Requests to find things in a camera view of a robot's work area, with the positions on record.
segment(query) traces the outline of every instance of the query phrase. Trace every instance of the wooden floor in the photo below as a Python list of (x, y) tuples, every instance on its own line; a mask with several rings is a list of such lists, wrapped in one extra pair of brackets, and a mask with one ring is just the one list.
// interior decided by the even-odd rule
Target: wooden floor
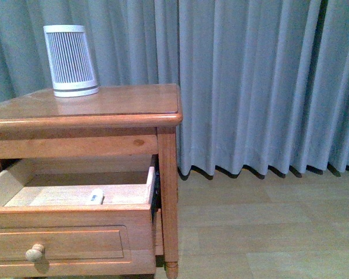
[(349, 279), (349, 171), (192, 172), (179, 187), (179, 279)]

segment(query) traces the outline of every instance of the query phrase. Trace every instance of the small white item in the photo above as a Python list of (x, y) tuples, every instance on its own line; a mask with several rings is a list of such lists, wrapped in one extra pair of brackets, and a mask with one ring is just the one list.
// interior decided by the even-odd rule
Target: small white item
[(104, 192), (102, 189), (94, 189), (88, 198), (86, 205), (101, 205), (104, 199)]
[(44, 26), (44, 35), (54, 95), (77, 97), (97, 93), (85, 27), (49, 25)]

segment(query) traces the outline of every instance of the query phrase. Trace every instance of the pine wood furniture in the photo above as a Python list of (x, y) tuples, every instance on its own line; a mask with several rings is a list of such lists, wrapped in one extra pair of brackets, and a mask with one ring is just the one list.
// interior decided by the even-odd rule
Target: pine wood furniture
[[(0, 159), (22, 159), (0, 173), (0, 277), (151, 274), (155, 255), (164, 255), (167, 277), (176, 278), (182, 117), (175, 84), (102, 87), (77, 98), (41, 90), (0, 103)], [(38, 198), (38, 186), (67, 196), (69, 184), (78, 185), (77, 196), (95, 181), (149, 181), (152, 155), (161, 185), (154, 214), (150, 200), (41, 205), (47, 199)]]

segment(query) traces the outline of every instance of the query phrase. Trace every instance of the wooden knob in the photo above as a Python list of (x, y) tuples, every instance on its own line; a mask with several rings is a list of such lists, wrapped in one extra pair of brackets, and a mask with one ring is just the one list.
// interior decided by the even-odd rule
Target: wooden knob
[(44, 254), (44, 246), (41, 244), (35, 244), (32, 249), (27, 250), (26, 252), (26, 259), (29, 262), (38, 262), (41, 260), (42, 256)]

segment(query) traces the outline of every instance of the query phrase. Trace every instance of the wood knot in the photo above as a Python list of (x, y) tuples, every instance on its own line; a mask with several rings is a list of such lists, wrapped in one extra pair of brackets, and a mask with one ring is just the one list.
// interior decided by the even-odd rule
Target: wood knot
[(133, 142), (133, 144), (136, 145), (136, 146), (142, 146), (142, 145), (144, 145), (144, 143), (145, 142), (143, 140), (141, 140), (141, 139), (135, 139), (134, 142)]

